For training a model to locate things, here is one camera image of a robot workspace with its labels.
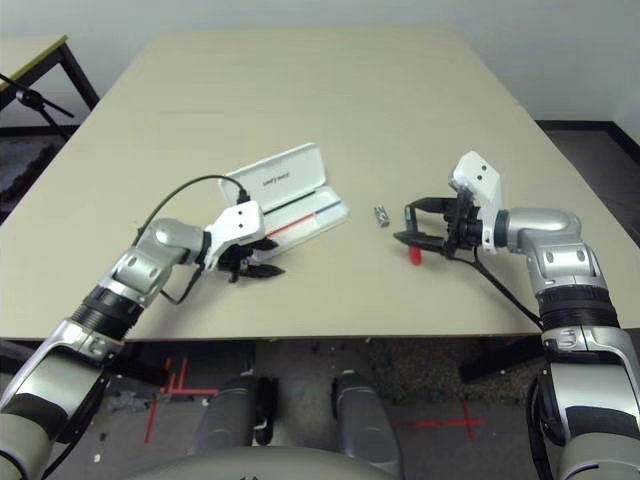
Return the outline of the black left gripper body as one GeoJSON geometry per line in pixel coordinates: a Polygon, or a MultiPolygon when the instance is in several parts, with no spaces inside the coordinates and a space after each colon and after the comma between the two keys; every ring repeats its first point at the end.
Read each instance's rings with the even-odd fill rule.
{"type": "Polygon", "coordinates": [[[259,269],[249,263],[253,255],[252,244],[231,245],[219,258],[218,269],[229,274],[228,281],[236,283],[240,277],[259,278],[259,269]]]}

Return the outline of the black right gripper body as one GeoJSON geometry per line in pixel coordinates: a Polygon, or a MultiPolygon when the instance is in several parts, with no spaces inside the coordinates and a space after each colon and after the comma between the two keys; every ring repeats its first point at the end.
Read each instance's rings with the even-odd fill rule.
{"type": "Polygon", "coordinates": [[[457,250],[474,250],[482,243],[482,221],[479,208],[474,205],[470,191],[459,191],[456,198],[445,200],[444,220],[447,238],[443,244],[446,258],[453,258],[457,250]]]}

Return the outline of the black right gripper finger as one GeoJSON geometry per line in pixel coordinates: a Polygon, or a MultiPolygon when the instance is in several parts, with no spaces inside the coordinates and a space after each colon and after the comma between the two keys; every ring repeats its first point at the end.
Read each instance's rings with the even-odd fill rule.
{"type": "Polygon", "coordinates": [[[393,237],[408,247],[435,253],[442,253],[445,244],[443,237],[430,236],[423,232],[396,232],[393,237]]]}
{"type": "Polygon", "coordinates": [[[421,210],[427,213],[445,213],[453,204],[452,198],[424,197],[406,205],[409,210],[421,210]]]}

